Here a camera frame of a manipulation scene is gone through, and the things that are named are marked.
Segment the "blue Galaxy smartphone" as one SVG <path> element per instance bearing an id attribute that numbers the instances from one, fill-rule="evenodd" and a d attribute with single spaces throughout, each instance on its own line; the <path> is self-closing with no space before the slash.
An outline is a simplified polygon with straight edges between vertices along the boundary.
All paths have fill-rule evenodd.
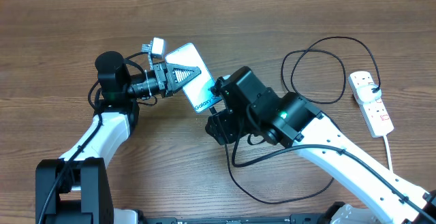
<path id="1" fill-rule="evenodd" d="M 185 44 L 167 54 L 166 62 L 200 69 L 200 75 L 183 87 L 183 91 L 196 113 L 201 113 L 221 101 L 220 97 L 212 94 L 210 88 L 215 85 L 215 81 L 192 43 Z"/>

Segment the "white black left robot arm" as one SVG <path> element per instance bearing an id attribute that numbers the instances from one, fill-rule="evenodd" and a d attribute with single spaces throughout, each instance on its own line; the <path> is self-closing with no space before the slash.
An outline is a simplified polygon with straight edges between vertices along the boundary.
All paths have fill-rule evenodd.
<path id="1" fill-rule="evenodd" d="M 146 223 L 140 210 L 113 206 L 106 168 L 138 124 L 140 105 L 171 97 L 201 75 L 198 65 L 162 61 L 150 71 L 131 57 L 108 51 L 95 60 L 97 82 L 88 94 L 93 122 L 58 159 L 35 171 L 36 223 Z"/>

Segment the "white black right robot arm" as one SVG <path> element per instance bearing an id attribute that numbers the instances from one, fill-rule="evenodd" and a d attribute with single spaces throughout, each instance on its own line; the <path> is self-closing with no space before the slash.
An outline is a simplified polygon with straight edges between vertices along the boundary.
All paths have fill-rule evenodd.
<path id="1" fill-rule="evenodd" d="M 300 95 L 279 97 L 247 66 L 210 88 L 225 109 L 208 118 L 206 132 L 220 145 L 261 136 L 295 151 L 353 193 L 380 223 L 434 223 L 435 195 L 397 176 L 349 140 L 319 108 Z"/>

